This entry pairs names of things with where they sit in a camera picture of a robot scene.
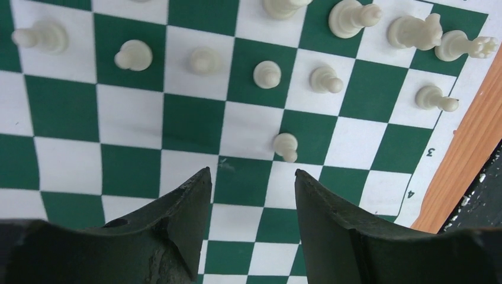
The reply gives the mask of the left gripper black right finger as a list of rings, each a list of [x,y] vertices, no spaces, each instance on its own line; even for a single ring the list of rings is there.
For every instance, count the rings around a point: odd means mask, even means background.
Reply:
[[[431,234],[383,220],[295,173],[309,283],[500,283],[501,229]]]

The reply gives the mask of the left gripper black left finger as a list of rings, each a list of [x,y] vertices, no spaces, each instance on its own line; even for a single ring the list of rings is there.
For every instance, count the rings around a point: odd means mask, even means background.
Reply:
[[[202,168],[103,227],[1,220],[2,283],[195,283],[211,199]]]

